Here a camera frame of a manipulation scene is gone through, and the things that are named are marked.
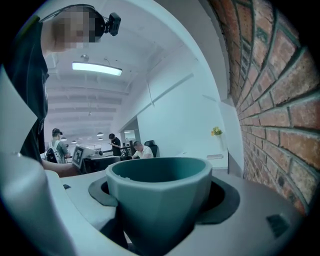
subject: man in white shirt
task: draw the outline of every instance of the man in white shirt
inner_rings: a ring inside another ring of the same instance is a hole
[[[140,141],[134,142],[133,147],[136,152],[132,156],[132,159],[135,159],[137,157],[139,157],[140,159],[154,158],[154,154],[152,153],[151,148],[146,145],[142,145]]]

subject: fluorescent light fixture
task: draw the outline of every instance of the fluorescent light fixture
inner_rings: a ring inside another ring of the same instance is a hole
[[[88,62],[78,62],[74,61],[72,63],[73,70],[85,70],[85,71],[94,71],[94,72],[101,72],[110,75],[120,76],[122,73],[121,68],[113,67],[113,66],[106,66]]]

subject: white ceiling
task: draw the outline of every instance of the white ceiling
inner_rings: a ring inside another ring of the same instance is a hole
[[[48,127],[59,128],[68,139],[79,143],[93,143],[96,134],[108,134],[113,120],[130,94],[133,79],[146,73],[158,58],[181,45],[180,39],[161,21],[144,10],[124,0],[82,1],[94,5],[97,11],[108,17],[116,12],[121,17],[117,36],[104,34],[99,43],[90,43],[85,49],[72,49],[55,53],[46,58],[50,77],[46,82],[48,95]],[[53,0],[38,11],[44,17],[55,10],[77,1]],[[82,61],[121,68],[121,76],[72,70],[72,62]],[[45,141],[51,139],[45,133]]]

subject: person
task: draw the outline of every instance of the person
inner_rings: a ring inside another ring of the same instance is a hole
[[[46,151],[44,120],[48,112],[45,82],[49,75],[45,58],[51,53],[74,49],[79,43],[98,41],[105,22],[93,8],[80,5],[71,5],[45,22],[40,22],[37,16],[33,18],[18,34],[3,63],[16,91],[37,117],[20,153],[60,177],[75,176],[78,170],[71,163],[52,163],[40,156]]]
[[[58,128],[54,128],[52,130],[52,140],[49,143],[49,148],[54,147],[56,141],[59,141],[58,145],[56,146],[56,150],[58,151],[58,153],[62,159],[62,162],[66,163],[66,159],[71,158],[71,155],[68,152],[67,146],[62,141],[60,141],[61,135],[63,135],[63,133]]]
[[[113,133],[109,134],[109,139],[111,140],[110,145],[112,146],[113,155],[115,157],[121,157],[121,142]]]
[[[142,145],[140,141],[135,141],[133,143],[133,147],[136,152],[132,156],[132,159],[135,159],[137,157],[139,157],[140,159],[154,158],[154,154],[152,153],[151,148],[146,145]]]

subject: person wearing cap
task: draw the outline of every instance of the person wearing cap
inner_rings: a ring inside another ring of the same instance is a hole
[[[58,164],[41,158],[46,151],[44,121],[48,112],[45,83],[49,75],[45,58],[52,53],[76,49],[78,44],[98,42],[104,29],[104,18],[89,6],[68,6],[44,22],[35,16],[22,30],[23,33],[18,34],[3,62],[17,93],[37,117],[20,153],[60,177],[76,176],[79,171],[71,163]]]
[[[67,146],[62,141],[60,141],[61,135],[63,135],[63,133],[58,128],[54,128],[52,130],[52,140],[49,143],[49,148],[52,147],[56,143],[56,141],[59,141],[58,145],[56,146],[56,150],[59,152],[63,163],[66,163],[66,159],[71,158],[71,155],[68,152]]]

